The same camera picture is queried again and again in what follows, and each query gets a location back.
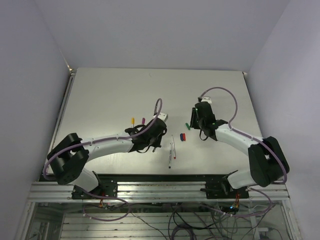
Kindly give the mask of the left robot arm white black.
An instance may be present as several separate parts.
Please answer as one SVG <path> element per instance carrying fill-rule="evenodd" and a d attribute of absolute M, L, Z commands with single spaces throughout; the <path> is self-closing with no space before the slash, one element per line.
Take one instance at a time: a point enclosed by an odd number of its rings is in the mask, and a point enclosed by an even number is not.
<path fill-rule="evenodd" d="M 96 199 L 102 193 L 102 186 L 98 175 L 85 168 L 88 162 L 117 153 L 142 153 L 151 147 L 160 148 L 166 133 L 166 119 L 161 117 L 154 117 L 146 125 L 88 140 L 70 133 L 47 155 L 48 166 L 59 185 L 72 184 L 83 189 L 89 198 Z"/>

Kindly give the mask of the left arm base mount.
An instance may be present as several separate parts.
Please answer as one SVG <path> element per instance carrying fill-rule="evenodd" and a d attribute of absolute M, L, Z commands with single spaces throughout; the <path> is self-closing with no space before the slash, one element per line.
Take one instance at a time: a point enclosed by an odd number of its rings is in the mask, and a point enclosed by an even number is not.
<path fill-rule="evenodd" d="M 118 193 L 117 181 L 107 174 L 98 174 L 98 186 L 90 191 L 91 194 L 103 197 L 116 197 Z M 93 196 L 85 193 L 80 187 L 74 186 L 71 193 L 73 200 L 91 200 Z"/>

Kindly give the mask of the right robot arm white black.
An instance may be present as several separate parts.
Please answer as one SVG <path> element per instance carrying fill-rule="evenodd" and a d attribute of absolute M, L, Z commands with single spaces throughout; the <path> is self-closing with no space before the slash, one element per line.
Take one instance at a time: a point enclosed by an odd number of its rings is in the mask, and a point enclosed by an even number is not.
<path fill-rule="evenodd" d="M 254 137 L 230 127 L 227 121 L 216 119 L 210 103 L 202 101 L 195 104 L 190 127 L 200 130 L 207 139 L 228 144 L 248 157 L 249 169 L 236 170 L 224 176 L 220 186 L 224 197 L 233 197 L 243 187 L 267 187 L 280 178 L 283 181 L 288 178 L 290 167 L 276 138 Z"/>

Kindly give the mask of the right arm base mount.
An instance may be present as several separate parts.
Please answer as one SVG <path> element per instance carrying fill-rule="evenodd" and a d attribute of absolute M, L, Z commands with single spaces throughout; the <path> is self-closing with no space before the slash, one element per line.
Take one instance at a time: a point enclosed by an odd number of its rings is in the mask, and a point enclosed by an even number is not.
<path fill-rule="evenodd" d="M 235 172 L 227 175 L 214 174 L 211 180 L 205 182 L 200 191 L 206 194 L 207 199 L 248 199 L 249 193 L 245 187 L 233 189 L 227 181 L 227 177 Z"/>

